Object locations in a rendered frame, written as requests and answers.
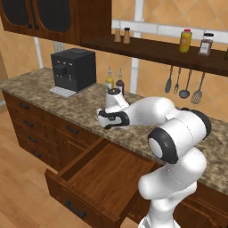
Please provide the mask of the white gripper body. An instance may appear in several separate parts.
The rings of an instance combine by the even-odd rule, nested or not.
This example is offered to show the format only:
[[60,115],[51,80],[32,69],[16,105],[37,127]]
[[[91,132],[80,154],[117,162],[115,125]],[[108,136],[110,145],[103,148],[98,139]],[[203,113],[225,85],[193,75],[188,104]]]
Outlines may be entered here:
[[96,111],[97,114],[97,120],[100,124],[101,127],[105,128],[108,125],[108,118],[107,118],[107,113],[105,110],[98,109]]

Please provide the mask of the open wooden drawer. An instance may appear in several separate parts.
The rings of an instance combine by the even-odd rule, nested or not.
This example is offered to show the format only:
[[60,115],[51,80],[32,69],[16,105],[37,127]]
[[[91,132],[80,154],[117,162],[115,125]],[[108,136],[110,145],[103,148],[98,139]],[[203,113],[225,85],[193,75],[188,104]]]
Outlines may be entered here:
[[66,200],[93,228],[120,228],[139,198],[138,181],[155,163],[113,142],[100,139],[59,173],[45,171],[50,195]]

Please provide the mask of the yellow oil bottle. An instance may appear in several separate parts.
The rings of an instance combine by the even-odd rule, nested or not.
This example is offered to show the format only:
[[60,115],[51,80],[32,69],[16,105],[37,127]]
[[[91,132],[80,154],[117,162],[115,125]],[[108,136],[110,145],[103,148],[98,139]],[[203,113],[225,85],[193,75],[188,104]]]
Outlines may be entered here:
[[114,87],[114,80],[111,75],[111,70],[108,70],[108,77],[105,80],[105,91],[108,92],[110,89]]

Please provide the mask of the dark vinegar bottle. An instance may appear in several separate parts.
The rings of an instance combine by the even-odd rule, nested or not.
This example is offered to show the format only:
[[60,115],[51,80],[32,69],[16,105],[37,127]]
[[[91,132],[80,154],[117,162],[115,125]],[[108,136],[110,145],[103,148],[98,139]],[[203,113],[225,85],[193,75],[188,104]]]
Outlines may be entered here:
[[116,82],[116,88],[118,88],[121,93],[125,92],[125,83],[122,80],[122,72],[118,74],[118,81]]

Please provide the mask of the wooden base cabinet door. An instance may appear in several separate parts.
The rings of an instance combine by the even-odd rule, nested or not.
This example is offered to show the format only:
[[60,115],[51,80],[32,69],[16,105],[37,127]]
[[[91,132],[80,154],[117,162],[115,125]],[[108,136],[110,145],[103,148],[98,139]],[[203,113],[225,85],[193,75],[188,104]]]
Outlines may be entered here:
[[87,144],[62,133],[59,130],[56,131],[56,137],[61,149],[60,158],[62,167],[66,167],[88,147]]

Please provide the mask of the black coffee machine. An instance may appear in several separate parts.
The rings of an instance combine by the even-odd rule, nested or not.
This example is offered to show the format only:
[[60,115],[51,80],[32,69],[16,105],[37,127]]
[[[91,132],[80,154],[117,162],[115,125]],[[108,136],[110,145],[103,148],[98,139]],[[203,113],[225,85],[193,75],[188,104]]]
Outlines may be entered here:
[[55,85],[80,92],[96,83],[95,52],[71,48],[51,54]]

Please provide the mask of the grey hanging spoon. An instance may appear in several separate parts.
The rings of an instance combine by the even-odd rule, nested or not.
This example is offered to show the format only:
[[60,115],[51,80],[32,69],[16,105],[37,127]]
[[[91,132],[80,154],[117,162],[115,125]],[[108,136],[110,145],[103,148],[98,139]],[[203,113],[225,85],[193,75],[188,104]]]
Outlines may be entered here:
[[169,91],[171,89],[171,85],[172,85],[172,73],[173,73],[173,66],[170,67],[169,78],[167,80],[166,87],[165,87],[165,93],[169,93]]

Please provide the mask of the grey hanging fork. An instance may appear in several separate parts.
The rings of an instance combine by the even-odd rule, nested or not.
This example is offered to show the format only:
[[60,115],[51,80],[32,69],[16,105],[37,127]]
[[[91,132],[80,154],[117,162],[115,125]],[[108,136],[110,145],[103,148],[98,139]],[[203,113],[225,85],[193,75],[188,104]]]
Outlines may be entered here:
[[180,79],[180,76],[181,76],[181,71],[182,71],[182,68],[179,67],[179,69],[178,69],[178,76],[177,76],[177,80],[176,80],[176,84],[175,84],[175,89],[174,89],[174,94],[177,94],[178,89],[179,89],[179,79]]

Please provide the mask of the grey hanging ladle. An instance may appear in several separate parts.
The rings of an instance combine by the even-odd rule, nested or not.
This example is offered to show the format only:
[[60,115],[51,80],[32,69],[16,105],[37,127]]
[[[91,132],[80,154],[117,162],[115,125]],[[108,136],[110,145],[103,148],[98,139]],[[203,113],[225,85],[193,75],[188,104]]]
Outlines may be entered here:
[[[189,71],[189,76],[188,76],[189,79],[191,78],[191,73],[192,73],[192,70]],[[188,86],[189,86],[188,83],[186,84],[186,87],[179,92],[179,96],[183,99],[186,99],[190,96],[190,92],[188,90]]]

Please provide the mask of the brown shaker with white cap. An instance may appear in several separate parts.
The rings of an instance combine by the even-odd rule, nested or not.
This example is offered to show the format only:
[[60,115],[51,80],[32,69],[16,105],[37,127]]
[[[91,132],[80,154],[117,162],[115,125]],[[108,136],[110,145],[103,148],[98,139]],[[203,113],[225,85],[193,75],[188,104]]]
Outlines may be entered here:
[[116,42],[116,43],[121,42],[120,27],[116,27],[114,42]]

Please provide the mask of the grey hanging slotted spatula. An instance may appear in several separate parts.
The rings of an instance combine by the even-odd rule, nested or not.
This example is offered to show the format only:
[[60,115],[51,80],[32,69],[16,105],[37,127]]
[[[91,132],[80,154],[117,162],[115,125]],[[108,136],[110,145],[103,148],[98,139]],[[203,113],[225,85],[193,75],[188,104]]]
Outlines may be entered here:
[[199,89],[197,91],[195,91],[191,97],[191,103],[193,103],[193,104],[200,103],[200,100],[202,97],[201,87],[202,87],[204,78],[205,78],[205,72],[202,73],[202,77],[201,77],[200,84],[199,84]]

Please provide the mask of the yellow bottle with red cap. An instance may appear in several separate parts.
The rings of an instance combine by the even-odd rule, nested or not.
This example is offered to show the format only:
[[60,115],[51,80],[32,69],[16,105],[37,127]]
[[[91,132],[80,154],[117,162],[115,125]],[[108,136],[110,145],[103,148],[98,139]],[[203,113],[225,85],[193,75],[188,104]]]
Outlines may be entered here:
[[179,52],[180,53],[187,53],[190,48],[192,32],[189,28],[186,28],[180,37],[180,44],[179,44]]

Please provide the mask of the clear spice jar black lid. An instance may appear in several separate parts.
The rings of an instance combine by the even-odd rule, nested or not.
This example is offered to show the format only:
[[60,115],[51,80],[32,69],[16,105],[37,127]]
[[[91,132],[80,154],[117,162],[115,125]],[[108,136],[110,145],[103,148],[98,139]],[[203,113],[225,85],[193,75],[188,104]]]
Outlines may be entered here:
[[213,44],[214,34],[205,33],[200,43],[199,54],[209,56]]

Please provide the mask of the dark wooden wall shelf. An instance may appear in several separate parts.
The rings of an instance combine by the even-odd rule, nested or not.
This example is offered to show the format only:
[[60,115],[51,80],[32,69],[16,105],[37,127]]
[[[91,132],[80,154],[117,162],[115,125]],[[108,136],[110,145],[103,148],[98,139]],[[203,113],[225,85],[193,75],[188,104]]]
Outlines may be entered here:
[[199,55],[198,47],[191,46],[188,53],[180,53],[177,44],[134,37],[129,44],[123,44],[116,43],[113,35],[95,38],[81,45],[107,53],[228,77],[228,59],[224,58],[226,51],[212,49],[209,56],[203,56]]

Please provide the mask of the dark wooden wall cabinet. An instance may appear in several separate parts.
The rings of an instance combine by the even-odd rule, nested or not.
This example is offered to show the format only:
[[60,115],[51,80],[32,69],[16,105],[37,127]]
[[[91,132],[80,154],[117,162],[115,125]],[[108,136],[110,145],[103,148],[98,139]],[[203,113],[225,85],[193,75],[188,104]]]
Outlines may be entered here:
[[0,0],[4,29],[72,45],[111,33],[111,0]]

